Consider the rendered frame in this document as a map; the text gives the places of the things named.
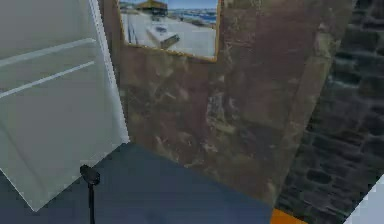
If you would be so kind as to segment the gold framed harbour picture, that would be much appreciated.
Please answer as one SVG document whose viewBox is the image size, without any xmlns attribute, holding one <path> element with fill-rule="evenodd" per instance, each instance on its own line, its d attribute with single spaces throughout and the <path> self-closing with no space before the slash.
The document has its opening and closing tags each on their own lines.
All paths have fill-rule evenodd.
<svg viewBox="0 0 384 224">
<path fill-rule="evenodd" d="M 216 61 L 222 0 L 117 0 L 125 43 Z"/>
</svg>

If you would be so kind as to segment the orange block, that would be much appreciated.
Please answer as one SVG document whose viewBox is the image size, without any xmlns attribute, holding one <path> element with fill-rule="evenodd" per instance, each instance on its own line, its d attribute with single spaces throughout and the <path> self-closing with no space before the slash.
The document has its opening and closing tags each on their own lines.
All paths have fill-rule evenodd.
<svg viewBox="0 0 384 224">
<path fill-rule="evenodd" d="M 272 211 L 269 224 L 307 224 L 307 223 L 279 209 L 274 209 Z"/>
</svg>

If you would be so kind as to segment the white room door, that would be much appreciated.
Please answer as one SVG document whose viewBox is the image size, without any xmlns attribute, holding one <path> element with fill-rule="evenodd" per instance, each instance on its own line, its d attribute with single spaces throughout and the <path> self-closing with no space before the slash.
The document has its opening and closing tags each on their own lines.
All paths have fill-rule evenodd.
<svg viewBox="0 0 384 224">
<path fill-rule="evenodd" d="M 0 172 L 27 206 L 128 140 L 98 0 L 0 0 Z"/>
</svg>

